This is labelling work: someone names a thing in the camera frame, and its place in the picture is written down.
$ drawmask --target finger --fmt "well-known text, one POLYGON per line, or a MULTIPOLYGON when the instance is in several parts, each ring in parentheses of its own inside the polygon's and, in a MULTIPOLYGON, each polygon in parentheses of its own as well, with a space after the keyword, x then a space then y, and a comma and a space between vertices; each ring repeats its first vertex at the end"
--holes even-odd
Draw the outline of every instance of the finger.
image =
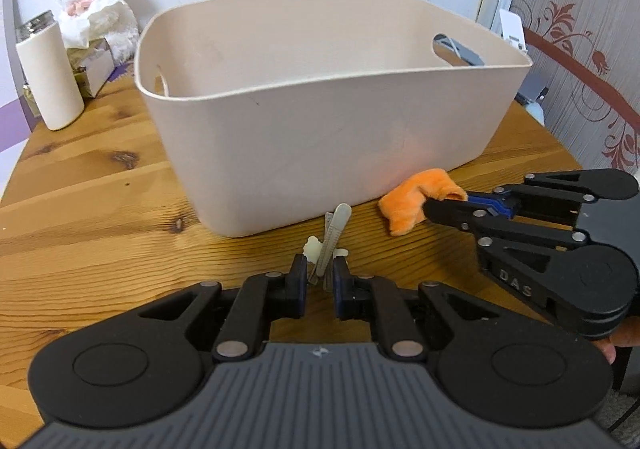
POLYGON ((640 317, 627 317, 611 334, 614 346, 630 347, 640 345, 640 317))
POLYGON ((616 347, 613 346, 610 338, 591 341, 591 343, 602 352, 609 364, 613 364, 616 360, 616 347))

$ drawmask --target tissue box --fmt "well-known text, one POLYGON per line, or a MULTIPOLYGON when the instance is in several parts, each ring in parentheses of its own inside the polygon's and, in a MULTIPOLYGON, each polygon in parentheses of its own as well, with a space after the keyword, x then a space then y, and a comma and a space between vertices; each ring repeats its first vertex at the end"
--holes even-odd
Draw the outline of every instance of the tissue box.
POLYGON ((66 55, 82 97, 93 99, 115 70, 109 43, 96 39, 89 48, 67 48, 66 55))

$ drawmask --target pink bow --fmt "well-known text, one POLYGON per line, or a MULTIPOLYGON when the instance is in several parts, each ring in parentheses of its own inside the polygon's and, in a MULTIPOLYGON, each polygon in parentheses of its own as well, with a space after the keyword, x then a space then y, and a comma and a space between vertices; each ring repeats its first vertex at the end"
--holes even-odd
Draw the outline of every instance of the pink bow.
POLYGON ((80 0, 79 2, 69 4, 66 6, 66 13, 69 16, 78 16, 89 8, 92 1, 94 0, 80 0))

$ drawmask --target wooden table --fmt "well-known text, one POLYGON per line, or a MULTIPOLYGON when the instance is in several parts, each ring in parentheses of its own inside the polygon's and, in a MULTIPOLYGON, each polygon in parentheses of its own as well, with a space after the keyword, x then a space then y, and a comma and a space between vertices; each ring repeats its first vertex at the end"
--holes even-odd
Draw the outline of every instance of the wooden table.
MULTIPOLYGON (((482 156, 452 177, 468 190, 490 190, 530 171, 578 168, 514 103, 482 156)), ((39 125, 0 206, 0 441, 13 447, 41 424, 26 372, 45 344, 204 279, 232 287, 254 273, 286 270, 323 226, 319 218, 239 239, 208 232, 130 76, 107 84, 67 129, 39 125)), ((350 250, 353 273, 414 288, 437 279, 532 315, 478 272, 470 235, 423 224, 391 238, 371 202, 353 210, 340 246, 350 250)), ((363 341, 369 331, 335 320, 329 296, 312 289, 306 317, 278 321, 271 338, 363 341)))

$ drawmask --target orange cloth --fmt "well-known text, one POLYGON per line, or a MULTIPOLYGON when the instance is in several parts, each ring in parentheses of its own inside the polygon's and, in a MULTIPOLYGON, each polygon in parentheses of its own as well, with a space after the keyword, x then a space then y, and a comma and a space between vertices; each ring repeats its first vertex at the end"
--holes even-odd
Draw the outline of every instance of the orange cloth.
POLYGON ((427 198, 468 200, 465 190, 444 169, 414 174, 378 202, 382 214, 389 220, 392 236, 405 235, 426 219, 422 205, 427 198))

